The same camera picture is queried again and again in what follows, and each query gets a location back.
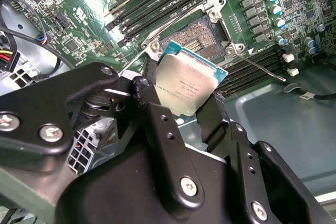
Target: screw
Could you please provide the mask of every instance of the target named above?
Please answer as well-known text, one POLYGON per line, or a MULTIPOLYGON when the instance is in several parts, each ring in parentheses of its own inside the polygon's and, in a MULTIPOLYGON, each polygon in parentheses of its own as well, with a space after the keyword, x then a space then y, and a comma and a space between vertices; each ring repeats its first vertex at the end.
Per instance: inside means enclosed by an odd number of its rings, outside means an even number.
POLYGON ((197 194, 197 186, 190 178, 183 177, 180 181, 182 190, 188 196, 195 196, 197 194))
POLYGON ((53 143, 63 137, 63 131, 55 125, 47 125, 42 127, 39 135, 44 141, 53 143))
POLYGON ((216 13, 215 13, 213 10, 211 10, 211 11, 209 12, 209 16, 210 16, 211 18, 214 18, 214 17, 216 17, 216 13))
POLYGON ((140 82, 147 87, 149 87, 151 85, 145 78, 140 79, 140 82))
POLYGON ((239 124, 237 124, 236 126, 239 131, 244 131, 244 129, 239 124))
POLYGON ((156 43, 152 43, 152 44, 151 44, 151 48, 152 48, 153 50, 158 50, 158 49, 160 48, 160 44, 159 44, 158 42, 156 42, 156 43))
POLYGON ((104 74, 107 74, 108 76, 111 76, 113 75, 113 72, 110 68, 107 68, 107 67, 102 67, 101 68, 101 71, 104 73, 104 74))
POLYGON ((272 148, 268 144, 264 144, 264 147, 266 148, 267 151, 271 152, 272 148))
POLYGON ((256 201, 253 201, 252 202, 252 209, 253 209, 254 213, 256 214, 256 216, 260 220, 263 220, 263 221, 267 220, 267 213, 260 203, 258 203, 256 201))
POLYGON ((14 115, 0 115, 0 131, 13 131, 20 125, 20 120, 14 115))

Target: white connector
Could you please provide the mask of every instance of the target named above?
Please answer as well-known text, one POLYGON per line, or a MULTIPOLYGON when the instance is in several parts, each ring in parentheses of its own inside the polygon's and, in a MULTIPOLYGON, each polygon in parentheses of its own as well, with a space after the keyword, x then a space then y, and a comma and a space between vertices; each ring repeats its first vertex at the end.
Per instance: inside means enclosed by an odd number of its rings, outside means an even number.
POLYGON ((290 63, 290 62, 295 60, 295 57, 294 57, 293 54, 290 54, 290 55, 285 55, 284 54, 282 57, 285 60, 285 62, 287 62, 287 63, 290 63))
POLYGON ((290 76, 294 77, 299 74, 299 69, 293 68, 293 69, 287 69, 287 72, 290 76))

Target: yellow wire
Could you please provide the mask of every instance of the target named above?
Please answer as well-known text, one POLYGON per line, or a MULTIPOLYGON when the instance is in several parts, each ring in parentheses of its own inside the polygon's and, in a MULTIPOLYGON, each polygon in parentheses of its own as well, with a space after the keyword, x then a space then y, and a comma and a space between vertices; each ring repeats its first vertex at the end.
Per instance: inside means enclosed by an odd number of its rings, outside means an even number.
POLYGON ((8 55, 12 55, 13 52, 11 52, 11 51, 6 51, 6 50, 0 50, 0 54, 8 54, 8 55))

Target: motherboard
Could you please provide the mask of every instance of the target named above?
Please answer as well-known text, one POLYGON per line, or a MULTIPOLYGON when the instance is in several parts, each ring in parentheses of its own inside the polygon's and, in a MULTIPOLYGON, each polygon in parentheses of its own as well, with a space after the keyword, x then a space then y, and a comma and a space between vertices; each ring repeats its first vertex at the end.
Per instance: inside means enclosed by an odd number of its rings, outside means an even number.
MULTIPOLYGON (((46 24, 48 43, 75 67, 100 61, 121 71, 145 48, 160 56, 173 40, 229 74, 240 73, 238 64, 246 69, 242 58, 287 74, 292 67, 282 54, 293 55, 295 68, 304 68, 320 52, 336 48, 335 0, 25 1, 46 24)), ((23 3, 12 4, 39 28, 23 3)), ((144 61, 139 57, 129 69, 141 71, 144 61)), ((238 77, 244 84, 253 76, 265 77, 253 71, 238 77)))

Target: red wire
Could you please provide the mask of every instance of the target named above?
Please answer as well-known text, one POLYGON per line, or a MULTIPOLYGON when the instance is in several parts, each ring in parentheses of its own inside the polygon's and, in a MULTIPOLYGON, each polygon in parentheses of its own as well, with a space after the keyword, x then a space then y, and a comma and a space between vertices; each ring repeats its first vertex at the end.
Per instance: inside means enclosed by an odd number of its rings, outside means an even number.
POLYGON ((0 58, 5 59, 5 60, 7 60, 7 61, 10 61, 10 60, 11 60, 10 57, 5 56, 5 55, 0 55, 0 58))

